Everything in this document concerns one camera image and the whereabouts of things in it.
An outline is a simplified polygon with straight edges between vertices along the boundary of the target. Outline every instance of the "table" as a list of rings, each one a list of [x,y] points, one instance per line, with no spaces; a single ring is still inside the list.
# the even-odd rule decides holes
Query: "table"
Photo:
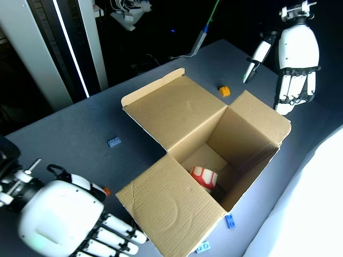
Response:
[[[44,182],[53,179],[46,170],[46,166],[53,163],[108,187],[112,195],[105,202],[106,210],[129,221],[129,214],[114,194],[165,151],[122,110],[121,98],[184,67],[188,77],[227,104],[247,89],[272,107],[277,75],[262,66],[251,83],[242,84],[249,64],[246,57],[247,54],[227,41],[217,41],[203,47],[193,58],[178,58],[159,66],[26,126],[7,138],[20,148],[20,163],[25,167],[37,158],[43,159],[34,170],[34,176]],[[229,86],[231,96],[221,97],[220,86]],[[315,101],[296,107],[286,117],[292,121],[292,131],[281,151],[232,210],[236,227],[228,229],[222,220],[207,239],[211,250],[201,256],[242,256],[309,150],[338,126],[333,122],[332,114]],[[114,137],[120,137],[122,143],[110,149],[107,141]],[[16,218],[16,215],[0,210],[1,255],[39,256],[20,241]],[[161,255],[148,242],[140,247],[137,256]]]

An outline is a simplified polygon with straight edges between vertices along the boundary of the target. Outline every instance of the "white light strip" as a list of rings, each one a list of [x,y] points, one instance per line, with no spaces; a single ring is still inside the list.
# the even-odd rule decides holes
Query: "white light strip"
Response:
[[[68,33],[66,32],[64,21],[62,19],[62,15],[61,15],[61,12],[60,12],[58,4],[57,4],[57,0],[53,0],[53,3],[54,3],[55,10],[56,10],[56,13],[57,13],[57,16],[58,16],[58,19],[59,19],[59,23],[61,24],[61,27],[62,27],[62,30],[63,30],[63,34],[64,34],[65,39],[66,39],[66,43],[68,44],[68,47],[69,47],[69,50],[70,50],[70,53],[71,53],[71,57],[73,58],[73,61],[74,61],[77,73],[79,74],[79,77],[80,77],[82,86],[84,88],[84,91],[86,93],[86,96],[87,96],[87,98],[89,98],[90,95],[88,93],[86,84],[84,82],[84,78],[82,77],[79,64],[77,63],[77,60],[76,60],[76,57],[75,57],[75,54],[74,54],[74,50],[73,50],[73,48],[71,46],[71,43],[70,43],[70,40],[69,40],[69,37],[68,37]]]

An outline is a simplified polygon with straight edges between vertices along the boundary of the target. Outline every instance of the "light blue lego brick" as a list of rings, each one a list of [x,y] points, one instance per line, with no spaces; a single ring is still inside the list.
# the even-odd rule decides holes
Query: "light blue lego brick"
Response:
[[[197,253],[202,253],[205,252],[207,250],[211,249],[210,248],[210,243],[208,241],[204,241],[201,245],[199,245],[199,247],[197,248],[196,252]]]
[[[113,139],[107,141],[107,143],[108,143],[110,148],[113,148],[116,145],[119,145],[121,143],[121,140],[120,140],[120,138],[113,138]]]
[[[236,224],[234,222],[234,218],[232,217],[232,214],[226,215],[225,219],[226,219],[226,222],[227,222],[229,229],[236,227]]]

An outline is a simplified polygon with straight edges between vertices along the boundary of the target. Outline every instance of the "cardboard box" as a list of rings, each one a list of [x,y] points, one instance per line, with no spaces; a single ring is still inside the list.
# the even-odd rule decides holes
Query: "cardboard box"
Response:
[[[197,248],[291,129],[249,92],[227,106],[184,73],[173,71],[122,99],[126,113],[167,153],[116,196],[167,257]],[[190,176],[192,166],[219,174],[213,197]]]

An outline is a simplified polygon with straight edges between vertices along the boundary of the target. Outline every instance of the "dark background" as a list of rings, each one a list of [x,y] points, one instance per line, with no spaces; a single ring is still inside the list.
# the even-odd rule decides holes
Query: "dark background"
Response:
[[[170,56],[188,54],[215,2],[151,0],[152,11],[141,17],[134,31],[128,32],[109,16],[109,0],[96,1],[105,10],[105,16],[96,21],[109,84],[115,86],[158,66],[149,55],[163,64],[170,61]],[[261,41],[261,32],[282,27],[278,15],[281,8],[297,3],[301,0],[222,0],[203,46],[224,38],[251,56]],[[332,112],[343,110],[342,7],[341,1],[318,1],[311,8],[315,18],[309,22],[317,37],[322,66],[317,73],[315,101]],[[276,48],[264,63],[274,72],[278,70]],[[10,44],[0,45],[0,53],[0,104],[15,110],[0,110],[0,134],[7,134],[51,110]]]

